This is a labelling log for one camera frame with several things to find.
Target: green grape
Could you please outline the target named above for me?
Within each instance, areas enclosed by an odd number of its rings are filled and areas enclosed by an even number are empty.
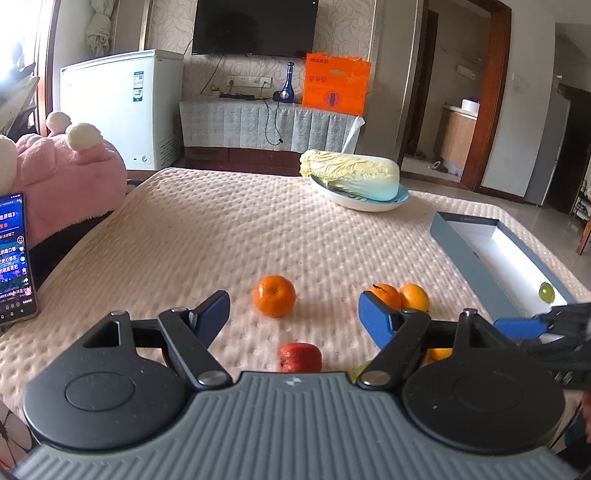
[[[548,282],[542,283],[540,285],[540,290],[538,291],[538,295],[542,300],[546,303],[552,303],[556,298],[556,293],[554,292],[554,287],[550,285]]]
[[[357,383],[357,377],[361,375],[361,372],[365,370],[365,367],[367,367],[371,362],[371,360],[367,360],[366,362],[362,363],[359,367],[357,367],[355,370],[351,370],[351,372],[349,372],[349,378],[352,384]]]

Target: tv stand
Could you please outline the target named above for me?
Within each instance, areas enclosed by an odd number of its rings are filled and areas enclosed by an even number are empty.
[[[200,97],[181,102],[180,111],[185,167],[286,176],[298,175],[306,150],[354,152],[365,123],[354,115],[272,100],[265,105],[263,100]],[[283,143],[275,129],[276,111]]]

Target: pink quilted mattress cover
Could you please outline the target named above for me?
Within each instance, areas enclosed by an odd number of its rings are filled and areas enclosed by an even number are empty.
[[[434,319],[457,319],[464,307],[484,312],[429,234],[438,210],[500,219],[575,298],[591,300],[499,207],[411,192],[397,210],[362,213],[330,203],[309,181],[174,168],[151,177],[51,274],[39,291],[39,317],[1,337],[2,400],[22,415],[27,382],[108,312],[151,318],[194,307],[219,289],[229,292],[232,310],[210,351],[235,377],[244,369],[276,371],[277,350],[288,342],[317,345],[326,371],[351,370],[378,351],[357,317],[359,294],[372,283],[422,285]],[[253,286],[270,274],[286,276],[297,291],[293,312],[278,320],[251,300]]]

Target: white plate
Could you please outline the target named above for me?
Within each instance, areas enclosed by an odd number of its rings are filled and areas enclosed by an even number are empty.
[[[333,192],[324,187],[321,182],[313,176],[310,176],[310,182],[323,197],[328,198],[331,202],[335,202],[337,205],[341,205],[341,207],[358,210],[360,212],[387,212],[400,207],[410,198],[408,190],[402,185],[399,186],[398,194],[393,200],[390,200],[389,202],[378,202],[377,200],[350,196],[346,193]]]

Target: smartphone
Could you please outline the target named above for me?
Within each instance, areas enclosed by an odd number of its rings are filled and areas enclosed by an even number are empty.
[[[0,326],[39,313],[25,228],[22,192],[0,197]]]

